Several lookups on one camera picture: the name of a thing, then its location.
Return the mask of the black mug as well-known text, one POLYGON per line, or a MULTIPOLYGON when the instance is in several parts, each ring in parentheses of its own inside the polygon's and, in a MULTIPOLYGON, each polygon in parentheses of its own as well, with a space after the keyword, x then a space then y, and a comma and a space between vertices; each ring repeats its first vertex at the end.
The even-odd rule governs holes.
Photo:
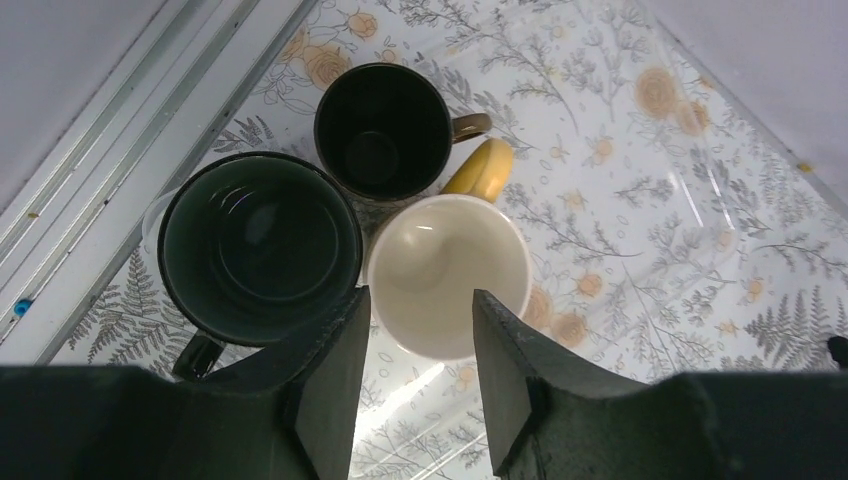
POLYGON ((324 170, 356 195, 386 202, 427 189, 454 144, 489 132, 486 113, 453 117, 414 70, 388 63, 352 68, 321 98, 313 134, 324 170))

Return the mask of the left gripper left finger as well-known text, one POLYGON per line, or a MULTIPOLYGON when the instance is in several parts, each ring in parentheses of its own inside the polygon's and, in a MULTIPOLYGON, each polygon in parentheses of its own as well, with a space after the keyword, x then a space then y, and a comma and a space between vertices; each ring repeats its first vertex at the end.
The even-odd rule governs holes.
POLYGON ((369 339, 370 293, 213 372, 1 371, 5 479, 344 479, 369 339))

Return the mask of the dark green mug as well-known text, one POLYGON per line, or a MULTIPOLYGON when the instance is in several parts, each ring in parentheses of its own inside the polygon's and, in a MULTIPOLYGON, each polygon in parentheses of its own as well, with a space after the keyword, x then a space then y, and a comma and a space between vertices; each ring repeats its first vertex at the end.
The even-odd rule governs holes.
POLYGON ((172 372, 206 376, 228 344, 265 347, 327 318, 351 293, 363 235, 351 203, 313 164, 276 152, 218 160, 162 199, 155 255, 196 332, 172 372))

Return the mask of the yellow mug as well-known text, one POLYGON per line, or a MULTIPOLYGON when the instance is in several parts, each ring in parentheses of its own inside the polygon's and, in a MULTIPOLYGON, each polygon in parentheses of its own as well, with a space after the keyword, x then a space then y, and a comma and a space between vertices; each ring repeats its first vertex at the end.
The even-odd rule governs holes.
POLYGON ((513 163, 506 141, 485 140, 440 193, 401 209, 374 234, 364 264, 371 315, 399 347, 438 361, 473 356, 477 290, 524 314, 530 252, 495 205, 513 163))

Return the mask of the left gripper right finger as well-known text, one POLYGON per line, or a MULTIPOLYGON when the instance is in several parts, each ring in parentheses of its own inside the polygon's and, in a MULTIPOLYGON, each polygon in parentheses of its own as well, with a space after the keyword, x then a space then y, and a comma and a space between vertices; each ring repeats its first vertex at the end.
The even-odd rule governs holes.
POLYGON ((472 301, 489 456, 501 479, 843 479, 847 342, 831 373, 688 372, 648 385, 472 301))

